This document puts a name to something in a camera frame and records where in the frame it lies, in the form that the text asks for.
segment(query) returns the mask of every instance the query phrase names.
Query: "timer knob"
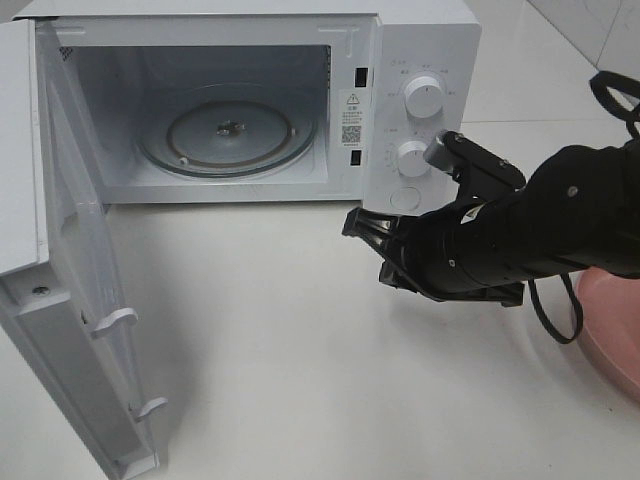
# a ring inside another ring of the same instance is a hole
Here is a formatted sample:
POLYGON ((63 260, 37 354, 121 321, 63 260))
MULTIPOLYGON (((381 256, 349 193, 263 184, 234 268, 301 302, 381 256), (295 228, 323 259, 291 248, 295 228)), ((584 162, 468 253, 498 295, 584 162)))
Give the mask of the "timer knob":
POLYGON ((440 80, 431 75, 414 78, 404 89, 407 111, 416 118, 429 118, 442 109, 444 88, 440 80))
POLYGON ((423 158, 427 145, 417 140, 403 143, 398 148, 398 170, 405 177, 419 177, 429 171, 423 158))

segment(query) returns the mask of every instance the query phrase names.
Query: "sticker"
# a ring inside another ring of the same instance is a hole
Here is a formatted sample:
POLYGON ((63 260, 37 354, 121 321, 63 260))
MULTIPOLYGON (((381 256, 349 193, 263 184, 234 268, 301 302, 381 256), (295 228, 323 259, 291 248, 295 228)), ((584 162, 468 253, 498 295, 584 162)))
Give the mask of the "sticker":
POLYGON ((371 108, 368 90, 361 88, 340 90, 340 145, 362 149, 366 143, 367 123, 371 108))

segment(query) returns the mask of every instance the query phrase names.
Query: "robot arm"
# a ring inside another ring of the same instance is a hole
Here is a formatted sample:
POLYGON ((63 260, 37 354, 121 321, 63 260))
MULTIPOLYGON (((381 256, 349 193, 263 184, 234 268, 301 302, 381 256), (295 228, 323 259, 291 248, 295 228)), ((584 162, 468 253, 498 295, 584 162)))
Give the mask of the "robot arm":
POLYGON ((351 211, 344 235, 384 258, 380 281, 428 298, 522 304, 529 282, 597 266, 640 278, 640 140, 594 150, 569 146, 528 183, 522 173, 456 132, 444 132, 425 161, 460 184, 454 202, 419 217, 351 211))

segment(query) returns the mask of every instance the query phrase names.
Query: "pink container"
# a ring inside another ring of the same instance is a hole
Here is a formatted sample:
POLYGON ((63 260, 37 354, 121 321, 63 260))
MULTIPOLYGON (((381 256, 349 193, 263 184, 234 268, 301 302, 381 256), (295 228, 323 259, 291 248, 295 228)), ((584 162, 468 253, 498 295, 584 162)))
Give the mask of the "pink container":
POLYGON ((579 342, 593 365, 640 402, 640 280, 586 270, 576 294, 584 308, 579 342))

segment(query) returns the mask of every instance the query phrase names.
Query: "microwave door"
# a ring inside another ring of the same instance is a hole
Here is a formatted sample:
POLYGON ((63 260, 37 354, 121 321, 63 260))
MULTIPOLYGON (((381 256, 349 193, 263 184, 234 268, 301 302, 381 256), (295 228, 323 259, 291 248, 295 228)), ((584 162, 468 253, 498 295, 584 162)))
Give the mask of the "microwave door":
POLYGON ((38 26, 0 25, 0 323, 107 477, 126 479, 157 465, 147 418, 166 400, 142 394, 68 51, 38 26))

